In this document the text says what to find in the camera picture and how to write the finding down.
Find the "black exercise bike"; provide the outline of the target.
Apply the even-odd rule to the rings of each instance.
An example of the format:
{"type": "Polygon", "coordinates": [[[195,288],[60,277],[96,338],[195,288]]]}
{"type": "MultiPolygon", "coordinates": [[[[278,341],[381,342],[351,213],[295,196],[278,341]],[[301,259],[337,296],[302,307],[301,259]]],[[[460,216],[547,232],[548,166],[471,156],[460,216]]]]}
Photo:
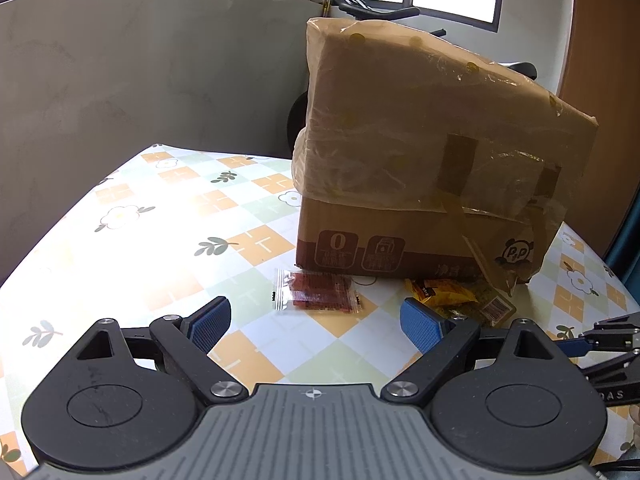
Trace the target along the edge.
{"type": "Polygon", "coordinates": [[[536,66],[529,62],[495,63],[487,58],[454,46],[444,40],[445,29],[424,32],[401,25],[402,18],[415,18],[415,6],[393,11],[370,8],[362,0],[331,0],[350,15],[350,18],[312,18],[306,28],[306,55],[309,70],[308,89],[294,102],[288,114],[286,134],[293,146],[308,124],[311,98],[328,84],[320,84],[327,70],[337,70],[344,84],[337,88],[344,92],[339,99],[348,103],[355,96],[371,102],[379,88],[384,100],[398,98],[392,89],[394,81],[407,89],[411,81],[460,80],[465,74],[479,70],[490,76],[501,75],[519,82],[534,81],[536,66]]]}

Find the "gold foil snack packet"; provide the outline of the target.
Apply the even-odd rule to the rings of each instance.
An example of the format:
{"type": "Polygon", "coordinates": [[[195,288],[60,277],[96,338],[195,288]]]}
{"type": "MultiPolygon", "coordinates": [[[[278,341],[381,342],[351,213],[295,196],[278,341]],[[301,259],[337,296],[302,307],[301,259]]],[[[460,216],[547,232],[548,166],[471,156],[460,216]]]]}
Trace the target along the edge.
{"type": "Polygon", "coordinates": [[[405,280],[405,286],[422,306],[447,320],[472,318],[480,326],[501,327],[516,313],[512,302],[484,280],[405,280]]]}

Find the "dried meat clear packet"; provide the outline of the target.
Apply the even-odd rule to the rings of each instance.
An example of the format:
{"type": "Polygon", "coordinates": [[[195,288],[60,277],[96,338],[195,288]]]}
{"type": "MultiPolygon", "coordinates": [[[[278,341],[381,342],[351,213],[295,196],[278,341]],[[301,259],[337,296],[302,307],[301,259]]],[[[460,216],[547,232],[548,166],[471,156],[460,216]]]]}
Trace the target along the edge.
{"type": "Polygon", "coordinates": [[[361,307],[349,276],[306,271],[278,271],[271,301],[276,311],[357,313],[361,307]]]}

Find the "brown cardboard box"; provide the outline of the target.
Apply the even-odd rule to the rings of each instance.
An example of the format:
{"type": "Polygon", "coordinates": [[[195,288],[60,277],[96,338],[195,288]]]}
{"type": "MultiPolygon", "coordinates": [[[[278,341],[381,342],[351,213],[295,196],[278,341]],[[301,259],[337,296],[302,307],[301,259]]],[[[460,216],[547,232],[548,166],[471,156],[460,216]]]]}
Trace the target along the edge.
{"type": "Polygon", "coordinates": [[[525,283],[578,191],[597,121],[533,81],[490,76],[399,82],[339,99],[327,70],[296,139],[302,198],[296,262],[379,278],[525,283]]]}

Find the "wooden door panel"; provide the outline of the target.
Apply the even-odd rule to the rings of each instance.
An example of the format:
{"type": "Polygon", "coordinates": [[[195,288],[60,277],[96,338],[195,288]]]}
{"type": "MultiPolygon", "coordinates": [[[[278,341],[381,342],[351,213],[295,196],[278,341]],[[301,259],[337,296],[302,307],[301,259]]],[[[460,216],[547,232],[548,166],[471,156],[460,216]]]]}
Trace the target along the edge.
{"type": "Polygon", "coordinates": [[[603,256],[639,185],[639,0],[574,0],[560,97],[599,123],[566,222],[603,256]]]}

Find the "floral checkered tablecloth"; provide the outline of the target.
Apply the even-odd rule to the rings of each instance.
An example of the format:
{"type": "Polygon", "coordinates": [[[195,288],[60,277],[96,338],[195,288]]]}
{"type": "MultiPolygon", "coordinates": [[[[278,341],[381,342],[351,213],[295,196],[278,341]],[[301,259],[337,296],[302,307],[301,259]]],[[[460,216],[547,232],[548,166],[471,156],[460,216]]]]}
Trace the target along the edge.
{"type": "Polygon", "coordinates": [[[397,312],[405,287],[358,285],[355,315],[277,313],[273,273],[292,266],[300,197],[283,159],[153,146],[91,190],[1,289],[1,441],[6,475],[39,471],[20,426],[29,393],[89,325],[232,303],[215,361],[247,382],[299,378],[381,385],[413,348],[397,312]]]}

